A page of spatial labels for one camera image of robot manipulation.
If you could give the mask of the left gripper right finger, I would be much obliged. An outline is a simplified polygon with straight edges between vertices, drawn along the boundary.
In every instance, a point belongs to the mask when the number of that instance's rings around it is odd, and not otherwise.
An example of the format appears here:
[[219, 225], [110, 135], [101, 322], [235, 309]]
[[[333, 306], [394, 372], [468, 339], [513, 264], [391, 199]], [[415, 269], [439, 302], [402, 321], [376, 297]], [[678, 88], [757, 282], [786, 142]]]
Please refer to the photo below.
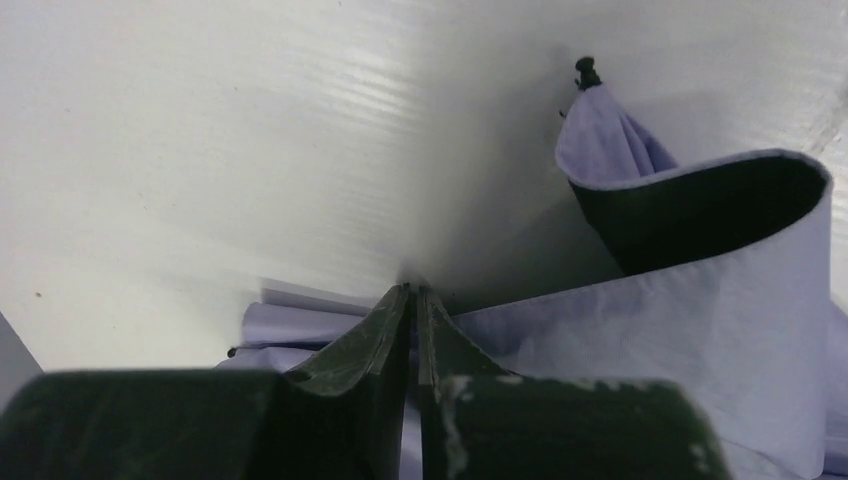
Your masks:
[[427, 479], [728, 479], [704, 413], [664, 381], [533, 378], [501, 367], [438, 296], [417, 300]]

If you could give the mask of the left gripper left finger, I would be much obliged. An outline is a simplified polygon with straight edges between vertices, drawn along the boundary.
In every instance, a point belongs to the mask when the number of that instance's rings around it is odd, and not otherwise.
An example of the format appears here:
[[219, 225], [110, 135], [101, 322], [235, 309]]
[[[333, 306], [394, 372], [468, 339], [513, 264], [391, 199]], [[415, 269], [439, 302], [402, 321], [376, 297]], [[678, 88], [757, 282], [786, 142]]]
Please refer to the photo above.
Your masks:
[[24, 386], [1, 417], [5, 479], [395, 479], [410, 288], [284, 373], [77, 371]]

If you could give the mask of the black and lavender folding umbrella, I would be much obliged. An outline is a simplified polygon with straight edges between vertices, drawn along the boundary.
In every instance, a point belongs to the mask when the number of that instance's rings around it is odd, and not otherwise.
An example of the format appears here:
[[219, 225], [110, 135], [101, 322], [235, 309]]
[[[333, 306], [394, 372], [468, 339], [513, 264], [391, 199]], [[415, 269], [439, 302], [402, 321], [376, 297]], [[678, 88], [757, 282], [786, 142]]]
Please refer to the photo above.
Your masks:
[[[622, 276], [452, 318], [501, 367], [557, 380], [670, 382], [706, 416], [728, 479], [847, 475], [847, 318], [830, 297], [833, 180], [796, 152], [681, 167], [576, 63], [556, 161]], [[400, 473], [423, 475], [417, 292]], [[364, 318], [286, 308], [224, 369], [284, 373]]]

